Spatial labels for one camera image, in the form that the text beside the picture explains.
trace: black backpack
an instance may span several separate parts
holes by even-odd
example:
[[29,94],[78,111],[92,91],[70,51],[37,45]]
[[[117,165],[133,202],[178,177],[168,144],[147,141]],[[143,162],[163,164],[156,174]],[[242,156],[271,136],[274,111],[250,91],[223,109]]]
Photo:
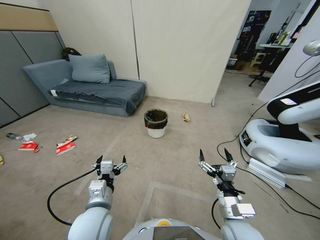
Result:
[[69,54],[70,55],[76,55],[76,56],[81,56],[81,54],[75,50],[74,48],[64,48],[62,49],[62,57],[63,59],[70,61],[69,60]]

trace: gray wall panel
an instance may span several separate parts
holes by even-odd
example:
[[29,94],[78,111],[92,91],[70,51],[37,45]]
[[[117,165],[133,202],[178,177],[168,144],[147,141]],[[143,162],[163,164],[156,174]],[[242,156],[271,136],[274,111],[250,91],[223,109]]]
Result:
[[61,43],[62,47],[63,47],[63,48],[65,48],[65,47],[66,47],[66,45],[64,45],[64,42],[63,42],[63,40],[62,40],[62,37],[61,37],[60,33],[59,33],[59,32],[56,32],[56,34],[57,34],[57,37],[58,37],[58,39],[59,39],[59,41],[60,41],[60,43]]
[[12,32],[33,63],[62,59],[62,47],[55,32]]
[[4,101],[0,99],[0,127],[18,119],[20,116],[16,114]]
[[0,31],[0,96],[24,116],[48,104],[22,67],[32,64],[10,31]]

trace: doorway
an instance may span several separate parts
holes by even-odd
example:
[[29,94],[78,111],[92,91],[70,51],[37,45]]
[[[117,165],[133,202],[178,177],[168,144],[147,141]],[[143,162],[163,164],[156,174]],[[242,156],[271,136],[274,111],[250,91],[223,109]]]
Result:
[[304,20],[316,2],[252,0],[222,81],[230,77],[237,79],[235,74],[241,74],[243,87],[253,87],[255,95],[259,95],[303,31]]

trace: white label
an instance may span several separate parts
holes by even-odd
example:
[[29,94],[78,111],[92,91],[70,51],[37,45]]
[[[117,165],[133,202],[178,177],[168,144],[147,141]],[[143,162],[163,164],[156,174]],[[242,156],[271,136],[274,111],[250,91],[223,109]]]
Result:
[[292,101],[290,98],[284,98],[280,101],[283,102],[285,105],[297,105],[297,103]]
[[52,96],[54,96],[54,97],[57,97],[58,95],[56,94],[56,90],[51,90],[51,94],[52,94]]

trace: black garbage bag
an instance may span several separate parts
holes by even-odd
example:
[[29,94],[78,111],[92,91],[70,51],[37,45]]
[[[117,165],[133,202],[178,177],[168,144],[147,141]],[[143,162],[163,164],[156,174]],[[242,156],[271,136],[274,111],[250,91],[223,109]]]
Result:
[[168,114],[162,109],[150,109],[144,114],[144,124],[150,129],[162,129],[168,123]]

